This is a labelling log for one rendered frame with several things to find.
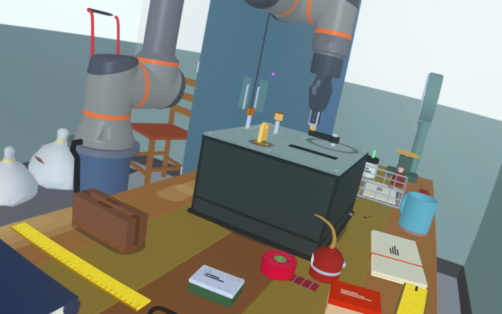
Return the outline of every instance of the red tape roll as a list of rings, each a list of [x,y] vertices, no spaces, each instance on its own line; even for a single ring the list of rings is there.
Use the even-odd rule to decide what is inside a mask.
[[[263,255],[263,262],[261,262],[261,272],[265,274],[265,276],[273,279],[273,280],[290,280],[295,273],[295,268],[297,267],[297,260],[293,255],[290,255],[283,251],[267,251]]]

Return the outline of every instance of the wire basket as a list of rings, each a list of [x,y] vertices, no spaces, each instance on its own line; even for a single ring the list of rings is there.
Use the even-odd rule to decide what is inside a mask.
[[[377,169],[374,178],[365,177],[368,171],[363,171],[357,196],[382,203],[392,208],[400,208],[408,177],[383,169]]]

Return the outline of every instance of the ruler markings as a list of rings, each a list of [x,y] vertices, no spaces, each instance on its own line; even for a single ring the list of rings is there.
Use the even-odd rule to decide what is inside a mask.
[[[67,266],[70,270],[76,272],[78,275],[94,284],[94,286],[100,288],[128,307],[138,311],[142,307],[146,306],[146,304],[150,303],[151,300],[147,297],[142,296],[135,290],[132,290],[128,286],[125,286],[121,282],[118,282],[117,280],[108,276],[106,273],[90,265],[85,260],[82,260],[78,256],[72,254],[61,245],[44,236],[36,229],[30,227],[28,224],[20,223],[19,225],[12,226],[11,229],[16,231],[28,241],[35,244],[36,247],[52,256],[52,258],[54,258],[55,260],[62,263],[64,266]],[[118,291],[112,294],[112,291],[116,289],[118,289]]]

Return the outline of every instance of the white wall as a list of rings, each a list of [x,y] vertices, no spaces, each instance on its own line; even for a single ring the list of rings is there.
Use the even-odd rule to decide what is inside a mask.
[[[119,17],[120,39],[142,43],[150,0],[0,0],[0,24],[90,35],[86,8]],[[177,48],[201,52],[210,0],[185,0]],[[94,14],[94,34],[116,38],[115,19]]]
[[[421,98],[430,72],[440,105],[502,121],[502,1],[364,0],[346,81]]]

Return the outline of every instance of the dark blue book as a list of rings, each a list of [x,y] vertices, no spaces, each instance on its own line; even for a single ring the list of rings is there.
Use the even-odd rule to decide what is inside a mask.
[[[0,314],[76,314],[78,296],[0,239]]]

